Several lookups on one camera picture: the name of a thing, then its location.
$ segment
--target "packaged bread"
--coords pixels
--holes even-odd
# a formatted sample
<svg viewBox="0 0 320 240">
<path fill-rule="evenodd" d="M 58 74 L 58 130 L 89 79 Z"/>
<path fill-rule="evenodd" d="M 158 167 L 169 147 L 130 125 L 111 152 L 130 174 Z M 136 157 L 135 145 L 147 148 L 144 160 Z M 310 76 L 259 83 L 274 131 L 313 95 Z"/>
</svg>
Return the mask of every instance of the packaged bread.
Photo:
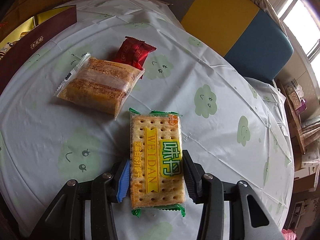
<svg viewBox="0 0 320 240">
<path fill-rule="evenodd" d="M 93 58 L 87 53 L 55 95 L 116 117 L 143 72 L 127 64 Z"/>
<path fill-rule="evenodd" d="M 131 203 L 133 209 L 183 203 L 180 118 L 176 113 L 131 110 Z"/>
</svg>

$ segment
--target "silver bolt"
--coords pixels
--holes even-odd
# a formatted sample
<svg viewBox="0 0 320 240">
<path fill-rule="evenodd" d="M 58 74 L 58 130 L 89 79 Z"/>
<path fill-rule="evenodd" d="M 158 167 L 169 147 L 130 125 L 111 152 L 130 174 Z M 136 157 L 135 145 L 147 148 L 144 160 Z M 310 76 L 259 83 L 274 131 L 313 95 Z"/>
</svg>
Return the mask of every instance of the silver bolt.
<svg viewBox="0 0 320 240">
<path fill-rule="evenodd" d="M 102 177 L 104 179 L 110 179 L 112 177 L 112 174 L 110 172 L 105 172 L 102 174 Z"/>
<path fill-rule="evenodd" d="M 210 174 L 210 173 L 205 173 L 205 174 L 203 174 L 203 177 L 204 177 L 205 179 L 213 179 L 213 175 Z"/>
<path fill-rule="evenodd" d="M 74 179 L 71 179 L 67 182 L 68 186 L 74 186 L 76 184 L 76 181 Z"/>
<path fill-rule="evenodd" d="M 243 180 L 241 180 L 241 181 L 239 181 L 238 182 L 241 186 L 243 186 L 243 187 L 247 187 L 247 183 L 245 182 L 245 181 L 243 181 Z"/>
</svg>

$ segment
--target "red snack package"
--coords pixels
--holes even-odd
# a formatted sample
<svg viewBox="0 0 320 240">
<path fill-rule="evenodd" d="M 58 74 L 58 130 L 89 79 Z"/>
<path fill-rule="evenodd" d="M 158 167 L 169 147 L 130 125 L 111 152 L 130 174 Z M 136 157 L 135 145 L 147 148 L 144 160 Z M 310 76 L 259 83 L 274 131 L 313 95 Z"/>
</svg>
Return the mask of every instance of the red snack package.
<svg viewBox="0 0 320 240">
<path fill-rule="evenodd" d="M 132 37 L 126 36 L 125 38 L 113 61 L 128 64 L 143 70 L 142 66 L 148 53 L 155 51 L 156 48 Z"/>
</svg>

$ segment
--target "plastic packaging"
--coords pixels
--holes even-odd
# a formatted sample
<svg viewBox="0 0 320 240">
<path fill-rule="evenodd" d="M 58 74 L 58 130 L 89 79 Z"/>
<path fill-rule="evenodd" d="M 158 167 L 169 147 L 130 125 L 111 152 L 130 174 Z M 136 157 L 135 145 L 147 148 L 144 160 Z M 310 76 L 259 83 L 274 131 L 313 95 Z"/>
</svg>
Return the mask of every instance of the plastic packaging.
<svg viewBox="0 0 320 240">
<path fill-rule="evenodd" d="M 116 116 L 143 70 L 85 54 L 55 95 Z"/>
<path fill-rule="evenodd" d="M 185 201 L 179 114 L 130 112 L 132 208 L 184 213 L 177 205 Z"/>
<path fill-rule="evenodd" d="M 114 62 L 128 64 L 143 70 L 142 66 L 149 52 L 155 51 L 156 48 L 132 37 L 126 36 L 125 38 L 125 41 L 116 54 Z"/>
</svg>

